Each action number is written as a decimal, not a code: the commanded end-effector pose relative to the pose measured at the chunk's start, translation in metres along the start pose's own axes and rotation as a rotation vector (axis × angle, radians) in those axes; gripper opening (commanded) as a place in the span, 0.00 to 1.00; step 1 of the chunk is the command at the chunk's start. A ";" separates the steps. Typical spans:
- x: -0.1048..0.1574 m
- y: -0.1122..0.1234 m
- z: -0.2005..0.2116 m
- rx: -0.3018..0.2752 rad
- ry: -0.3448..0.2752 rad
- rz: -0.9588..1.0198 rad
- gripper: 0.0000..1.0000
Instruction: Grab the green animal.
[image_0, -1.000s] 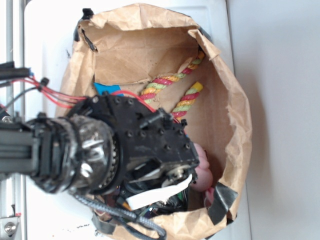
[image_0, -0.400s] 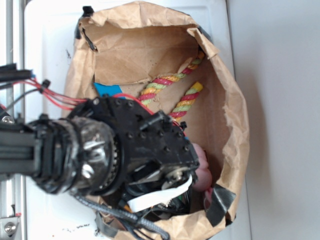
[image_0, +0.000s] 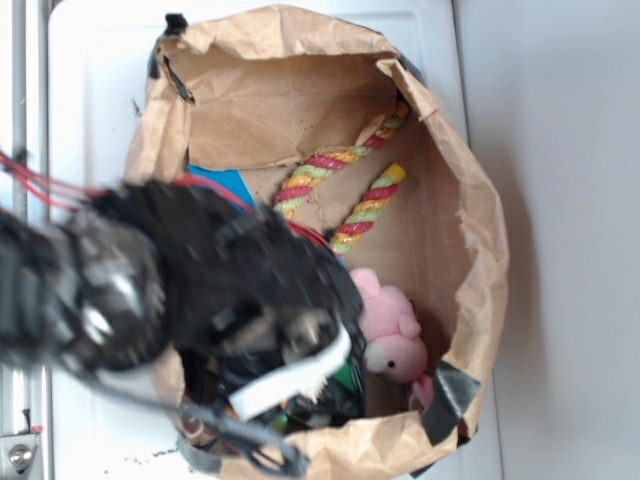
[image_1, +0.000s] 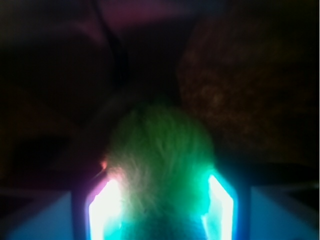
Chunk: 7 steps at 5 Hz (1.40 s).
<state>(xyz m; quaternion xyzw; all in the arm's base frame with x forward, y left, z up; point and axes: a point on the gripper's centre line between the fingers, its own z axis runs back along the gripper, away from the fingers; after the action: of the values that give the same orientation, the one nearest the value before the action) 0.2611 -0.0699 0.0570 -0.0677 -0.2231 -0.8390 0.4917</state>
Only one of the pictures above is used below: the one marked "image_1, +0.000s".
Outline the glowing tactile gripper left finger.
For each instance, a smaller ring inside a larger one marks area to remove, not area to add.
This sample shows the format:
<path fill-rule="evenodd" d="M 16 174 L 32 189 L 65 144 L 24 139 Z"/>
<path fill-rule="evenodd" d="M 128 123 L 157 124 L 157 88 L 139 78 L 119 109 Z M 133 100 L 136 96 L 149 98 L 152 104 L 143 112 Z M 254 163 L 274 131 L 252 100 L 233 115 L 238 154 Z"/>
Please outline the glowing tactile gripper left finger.
<path fill-rule="evenodd" d="M 98 174 L 72 192 L 75 240 L 119 240 L 122 231 L 118 183 Z"/>

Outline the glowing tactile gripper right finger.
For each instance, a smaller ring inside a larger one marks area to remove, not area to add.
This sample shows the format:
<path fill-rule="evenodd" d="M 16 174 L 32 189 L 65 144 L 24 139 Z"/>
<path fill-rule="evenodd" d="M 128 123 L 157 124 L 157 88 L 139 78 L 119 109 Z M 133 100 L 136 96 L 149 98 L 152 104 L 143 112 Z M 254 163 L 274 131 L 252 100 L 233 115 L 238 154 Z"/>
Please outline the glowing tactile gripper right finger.
<path fill-rule="evenodd" d="M 201 221 L 207 240 L 247 240 L 246 202 L 236 186 L 220 172 L 208 177 L 210 204 Z"/>

